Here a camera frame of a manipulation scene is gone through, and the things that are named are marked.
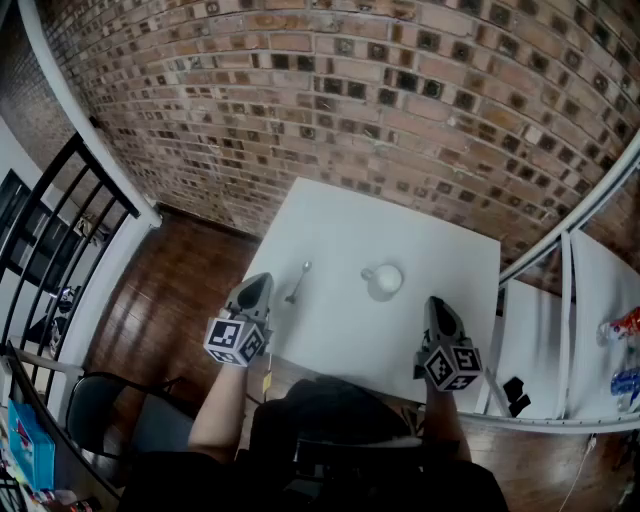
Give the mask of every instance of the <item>white shelf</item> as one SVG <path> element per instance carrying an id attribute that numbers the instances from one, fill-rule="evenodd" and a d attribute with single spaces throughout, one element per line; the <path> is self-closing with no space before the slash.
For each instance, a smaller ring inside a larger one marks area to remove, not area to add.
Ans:
<path id="1" fill-rule="evenodd" d="M 567 413 L 571 419 L 611 421 L 618 412 L 611 377 L 624 359 L 625 344 L 601 347 L 596 330 L 640 305 L 640 275 L 598 242 L 571 235 L 576 280 L 576 337 Z"/>
<path id="2" fill-rule="evenodd" d="M 502 342 L 496 381 L 499 386 L 512 377 L 524 382 L 531 405 L 519 419 L 551 419 L 558 395 L 561 299 L 515 280 L 505 293 L 504 334 L 494 340 Z M 500 416 L 493 397 L 487 413 Z"/>

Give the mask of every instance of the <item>blue box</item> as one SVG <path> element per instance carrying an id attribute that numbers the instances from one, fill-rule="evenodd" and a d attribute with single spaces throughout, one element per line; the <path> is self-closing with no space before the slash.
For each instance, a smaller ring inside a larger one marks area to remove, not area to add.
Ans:
<path id="1" fill-rule="evenodd" d="M 36 491 L 53 490 L 55 445 L 36 420 L 33 408 L 9 400 L 9 450 Z"/>

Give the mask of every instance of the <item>black chair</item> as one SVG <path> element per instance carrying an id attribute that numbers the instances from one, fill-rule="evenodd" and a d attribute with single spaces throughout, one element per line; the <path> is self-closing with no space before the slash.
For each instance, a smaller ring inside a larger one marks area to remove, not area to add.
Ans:
<path id="1" fill-rule="evenodd" d="M 185 412 L 187 404 L 166 391 L 181 380 L 143 386 L 112 373 L 88 373 L 71 393 L 66 431 L 80 448 L 113 459 L 151 451 L 186 451 L 194 420 Z M 145 393 L 146 397 L 128 447 L 121 454 L 107 453 L 105 435 L 111 425 L 113 405 L 127 387 Z"/>

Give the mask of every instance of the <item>person's arm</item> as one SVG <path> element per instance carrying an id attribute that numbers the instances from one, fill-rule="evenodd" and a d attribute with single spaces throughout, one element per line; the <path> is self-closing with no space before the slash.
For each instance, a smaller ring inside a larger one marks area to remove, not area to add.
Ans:
<path id="1" fill-rule="evenodd" d="M 248 369 L 222 366 L 189 435 L 189 449 L 221 464 L 233 462 L 244 420 Z"/>
<path id="2" fill-rule="evenodd" d="M 471 462 L 469 443 L 460 426 L 453 393 L 438 391 L 429 377 L 427 382 L 427 403 L 424 413 L 424 437 L 433 441 L 457 441 L 456 460 Z"/>

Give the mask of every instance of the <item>spoon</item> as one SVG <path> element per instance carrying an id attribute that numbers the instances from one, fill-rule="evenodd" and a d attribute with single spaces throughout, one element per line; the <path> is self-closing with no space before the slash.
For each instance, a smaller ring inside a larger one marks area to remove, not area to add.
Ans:
<path id="1" fill-rule="evenodd" d="M 310 261 L 305 261 L 302 264 L 302 275 L 300 276 L 300 279 L 298 279 L 298 284 L 296 284 L 296 287 L 293 289 L 293 292 L 291 293 L 291 295 L 288 295 L 287 297 L 285 297 L 285 302 L 289 302 L 290 304 L 295 304 L 296 303 L 296 298 L 298 296 L 298 288 L 300 288 L 300 283 L 302 282 L 302 278 L 304 277 L 304 275 L 309 272 L 309 270 L 311 270 L 311 262 Z"/>

